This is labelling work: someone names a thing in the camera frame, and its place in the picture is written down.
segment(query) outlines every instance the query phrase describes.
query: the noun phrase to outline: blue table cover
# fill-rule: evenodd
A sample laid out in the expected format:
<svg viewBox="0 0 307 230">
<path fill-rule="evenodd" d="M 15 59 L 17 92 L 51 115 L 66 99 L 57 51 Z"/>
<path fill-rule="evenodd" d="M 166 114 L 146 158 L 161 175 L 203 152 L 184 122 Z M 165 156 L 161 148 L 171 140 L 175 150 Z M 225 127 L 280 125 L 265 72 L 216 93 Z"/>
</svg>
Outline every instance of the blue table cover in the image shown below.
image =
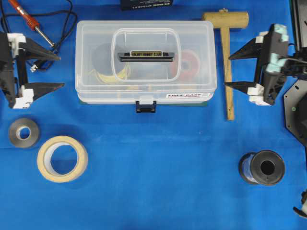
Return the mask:
<svg viewBox="0 0 307 230">
<path fill-rule="evenodd" d="M 64 0 L 20 0 L 29 13 L 67 9 Z M 231 52 L 271 23 L 288 27 L 288 0 L 174 0 L 171 7 L 121 11 L 119 0 L 74 0 L 79 20 L 201 20 L 204 12 L 226 7 L 248 11 L 246 29 L 231 30 Z M 6 13 L 14 9 L 4 1 Z M 43 30 L 59 39 L 65 15 L 39 18 Z M 18 18 L 13 32 L 48 47 Z M 12 110 L 0 96 L 1 230 L 303 230 L 301 207 L 307 188 L 305 149 L 284 127 L 282 95 L 275 106 L 260 107 L 234 91 L 235 121 L 227 121 L 220 33 L 215 30 L 218 88 L 207 107 L 158 106 L 155 114 L 136 114 L 134 105 L 84 105 L 74 87 L 74 31 L 63 44 L 61 61 L 30 82 L 64 82 L 64 88 Z M 233 80 L 252 81 L 255 60 L 233 61 Z M 8 128 L 18 118 L 35 120 L 41 139 L 29 149 L 15 148 Z M 77 180 L 47 181 L 36 165 L 49 138 L 67 135 L 87 149 L 89 162 Z M 238 162 L 249 152 L 273 150 L 286 166 L 276 186 L 246 184 Z"/>
</svg>

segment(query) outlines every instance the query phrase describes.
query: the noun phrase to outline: black spool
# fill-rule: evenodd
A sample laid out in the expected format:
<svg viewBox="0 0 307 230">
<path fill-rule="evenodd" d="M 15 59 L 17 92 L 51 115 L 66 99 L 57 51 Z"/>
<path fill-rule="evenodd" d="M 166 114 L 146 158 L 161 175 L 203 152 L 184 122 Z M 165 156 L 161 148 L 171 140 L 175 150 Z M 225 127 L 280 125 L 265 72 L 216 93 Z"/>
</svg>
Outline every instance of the black spool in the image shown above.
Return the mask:
<svg viewBox="0 0 307 230">
<path fill-rule="evenodd" d="M 239 173 L 249 184 L 275 185 L 284 176 L 284 161 L 270 150 L 248 153 L 239 162 Z"/>
</svg>

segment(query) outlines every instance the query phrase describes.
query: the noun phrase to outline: clear plastic case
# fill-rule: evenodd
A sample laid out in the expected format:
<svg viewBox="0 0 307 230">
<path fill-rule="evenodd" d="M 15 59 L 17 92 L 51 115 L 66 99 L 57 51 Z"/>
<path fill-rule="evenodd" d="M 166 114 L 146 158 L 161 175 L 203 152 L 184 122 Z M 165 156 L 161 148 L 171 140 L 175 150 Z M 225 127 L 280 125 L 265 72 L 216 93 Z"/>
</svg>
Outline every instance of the clear plastic case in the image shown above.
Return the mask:
<svg viewBox="0 0 307 230">
<path fill-rule="evenodd" d="M 89 104 L 201 103 L 216 89 L 206 21 L 81 21 L 75 87 Z"/>
</svg>

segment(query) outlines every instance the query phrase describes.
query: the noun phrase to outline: black latch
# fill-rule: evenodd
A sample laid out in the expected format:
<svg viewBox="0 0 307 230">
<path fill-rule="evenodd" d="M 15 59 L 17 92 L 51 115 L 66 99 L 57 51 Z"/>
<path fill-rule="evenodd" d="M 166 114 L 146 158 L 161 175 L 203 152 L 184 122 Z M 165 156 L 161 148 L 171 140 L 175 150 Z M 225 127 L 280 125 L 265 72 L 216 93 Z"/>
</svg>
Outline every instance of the black latch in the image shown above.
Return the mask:
<svg viewBox="0 0 307 230">
<path fill-rule="evenodd" d="M 136 112 L 139 113 L 155 113 L 157 107 L 157 102 L 154 101 L 153 104 L 140 104 L 139 101 L 135 103 Z"/>
</svg>

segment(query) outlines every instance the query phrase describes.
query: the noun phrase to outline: plastic case handle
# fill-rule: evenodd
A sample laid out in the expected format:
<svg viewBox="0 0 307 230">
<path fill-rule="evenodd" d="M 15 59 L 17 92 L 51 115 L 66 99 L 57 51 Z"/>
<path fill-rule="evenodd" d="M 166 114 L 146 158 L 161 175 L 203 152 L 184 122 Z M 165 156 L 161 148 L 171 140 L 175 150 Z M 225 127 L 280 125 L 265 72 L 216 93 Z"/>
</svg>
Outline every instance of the plastic case handle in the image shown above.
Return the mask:
<svg viewBox="0 0 307 230">
<path fill-rule="evenodd" d="M 120 62 L 173 62 L 175 53 L 155 51 L 132 51 L 118 53 Z"/>
</svg>

